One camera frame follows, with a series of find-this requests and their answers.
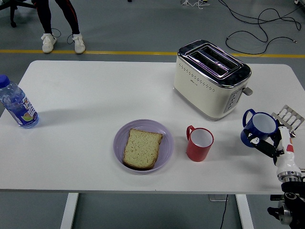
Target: cup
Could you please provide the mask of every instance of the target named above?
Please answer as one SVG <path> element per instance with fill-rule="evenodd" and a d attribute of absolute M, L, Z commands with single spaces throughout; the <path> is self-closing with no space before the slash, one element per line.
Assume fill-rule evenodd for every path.
<path fill-rule="evenodd" d="M 213 142 L 212 133 L 204 128 L 194 128 L 192 125 L 186 129 L 188 140 L 186 154 L 193 161 L 203 161 Z"/>
<path fill-rule="evenodd" d="M 246 119 L 249 113 L 252 114 L 252 117 L 247 123 Z M 253 109 L 249 109 L 244 113 L 243 127 L 259 139 L 266 140 L 276 132 L 277 122 L 271 115 L 265 112 L 255 112 Z M 242 130 L 240 138 L 246 146 L 254 147 L 244 133 L 244 130 Z"/>

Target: toaster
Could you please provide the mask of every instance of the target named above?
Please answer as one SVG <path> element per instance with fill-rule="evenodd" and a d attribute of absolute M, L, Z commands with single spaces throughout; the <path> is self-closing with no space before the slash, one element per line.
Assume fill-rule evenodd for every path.
<path fill-rule="evenodd" d="M 212 43 L 198 40 L 179 49 L 174 87 L 209 118 L 217 120 L 235 109 L 242 93 L 252 94 L 246 87 L 250 76 L 248 65 Z"/>

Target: red mug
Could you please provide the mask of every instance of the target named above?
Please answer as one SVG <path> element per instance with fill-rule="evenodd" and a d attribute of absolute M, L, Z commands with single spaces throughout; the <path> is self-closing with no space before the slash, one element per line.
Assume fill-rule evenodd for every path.
<path fill-rule="evenodd" d="M 192 125 L 186 129 L 188 140 L 186 154 L 192 161 L 203 161 L 214 142 L 213 134 L 205 128 L 194 128 Z"/>

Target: bottle label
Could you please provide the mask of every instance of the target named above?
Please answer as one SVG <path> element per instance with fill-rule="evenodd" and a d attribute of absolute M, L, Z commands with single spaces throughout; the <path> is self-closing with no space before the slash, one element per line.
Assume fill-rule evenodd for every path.
<path fill-rule="evenodd" d="M 32 124 L 38 117 L 37 112 L 26 96 L 22 99 L 22 104 L 18 108 L 9 110 L 9 112 L 21 126 Z"/>

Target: black cable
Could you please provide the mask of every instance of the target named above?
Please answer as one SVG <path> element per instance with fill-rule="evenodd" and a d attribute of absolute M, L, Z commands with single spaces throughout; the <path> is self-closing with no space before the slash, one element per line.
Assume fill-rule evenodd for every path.
<path fill-rule="evenodd" d="M 224 214 L 225 214 L 225 211 L 226 211 L 226 209 L 227 209 L 228 196 L 229 196 L 229 195 L 227 194 L 227 197 L 226 197 L 226 199 L 225 199 Z M 223 220 L 222 220 L 222 222 L 221 222 L 220 229 L 223 228 L 223 224 L 224 224 L 224 214 L 223 214 Z"/>
<path fill-rule="evenodd" d="M 68 41 L 68 39 L 69 39 L 72 35 L 73 35 L 73 34 L 71 34 L 71 35 L 67 38 L 67 43 L 68 43 L 68 44 L 72 44 L 72 43 L 74 42 L 74 40 L 72 40 L 71 43 L 69 43 L 69 41 Z"/>
<path fill-rule="evenodd" d="M 59 32 L 59 36 L 54 36 L 54 35 L 53 35 L 53 37 L 59 38 L 59 37 L 61 36 L 60 30 L 58 30 L 58 29 L 56 29 L 56 28 L 51 28 L 51 30 L 57 30 L 57 31 Z"/>
<path fill-rule="evenodd" d="M 301 27 L 302 27 L 302 26 L 301 26 L 301 23 L 299 23 L 298 21 L 296 21 L 296 20 L 295 20 L 294 18 L 292 18 L 292 17 L 287 17 L 287 15 L 289 15 L 289 14 L 291 14 L 292 12 L 296 11 L 296 10 L 299 9 L 300 7 L 304 6 L 305 4 L 299 6 L 299 7 L 296 8 L 294 11 L 292 11 L 292 12 L 290 12 L 290 13 L 288 13 L 288 14 L 282 16 L 282 17 L 280 16 L 280 14 L 278 13 L 278 11 L 277 11 L 276 9 L 268 8 L 268 9 L 263 10 L 263 11 L 259 14 L 258 18 L 254 18 L 254 17 L 244 16 L 244 15 L 242 15 L 242 14 L 239 14 L 239 13 L 233 11 L 233 10 L 232 10 L 223 0 L 218 0 L 218 1 L 219 1 L 222 5 L 224 5 L 225 7 L 227 7 L 227 8 L 229 9 L 230 13 L 233 15 L 233 17 L 235 17 L 235 18 L 238 19 L 239 21 L 242 21 L 242 22 L 248 23 L 248 24 L 252 24 L 252 25 L 258 25 L 258 26 L 260 27 L 260 29 L 263 31 L 263 33 L 265 34 L 265 36 L 266 36 L 266 39 L 265 39 L 265 41 L 264 41 L 264 40 L 259 39 L 259 38 L 256 37 L 254 34 L 248 32 L 248 31 L 236 31 L 236 32 L 232 33 L 231 35 L 229 35 L 229 36 L 226 38 L 226 40 L 225 40 L 226 46 L 229 47 L 230 49 L 232 49 L 232 50 L 234 50 L 234 51 L 236 51 L 236 52 L 244 53 L 244 54 L 259 55 L 259 54 L 263 54 L 264 52 L 266 52 L 266 50 L 267 50 L 269 44 L 270 44 L 272 41 L 276 40 L 276 39 L 284 38 L 284 39 L 289 39 L 289 40 L 293 41 L 294 43 L 297 43 L 297 41 L 295 41 L 295 40 L 293 40 L 293 39 L 291 39 L 291 38 L 289 38 L 289 37 L 284 37 L 284 36 L 276 37 L 276 38 L 273 38 L 272 40 L 269 41 L 268 35 L 267 35 L 266 31 L 261 27 L 261 24 L 264 24 L 264 23 L 267 23 L 267 22 L 276 21 L 276 20 L 282 20 L 282 21 L 294 22 L 294 23 L 295 23 L 295 26 L 296 26 L 296 28 L 297 28 L 297 30 L 301 30 Z M 272 20 L 268 20 L 268 21 L 263 20 L 263 19 L 260 19 L 261 15 L 262 15 L 264 12 L 266 12 L 267 10 L 274 10 L 274 11 L 277 13 L 278 18 L 275 18 L 275 19 L 272 19 Z M 236 14 L 236 15 L 239 15 L 239 16 L 241 16 L 241 17 L 248 18 L 248 19 L 255 19 L 255 20 L 257 20 L 257 22 L 249 22 L 249 21 L 242 20 L 242 19 L 236 17 L 235 14 Z M 260 42 L 263 42 L 263 43 L 267 43 L 267 42 L 269 41 L 269 42 L 267 43 L 267 45 L 266 45 L 265 50 L 264 50 L 263 52 L 259 52 L 259 53 L 248 53 L 248 52 L 239 51 L 239 50 L 234 49 L 234 48 L 232 48 L 231 46 L 229 46 L 229 44 L 228 44 L 229 38 L 230 38 L 232 35 L 234 35 L 234 34 L 236 34 L 236 33 L 240 33 L 240 32 L 248 33 L 248 34 L 250 34 L 251 36 L 253 36 L 254 38 L 256 38 L 257 40 L 259 40 Z"/>

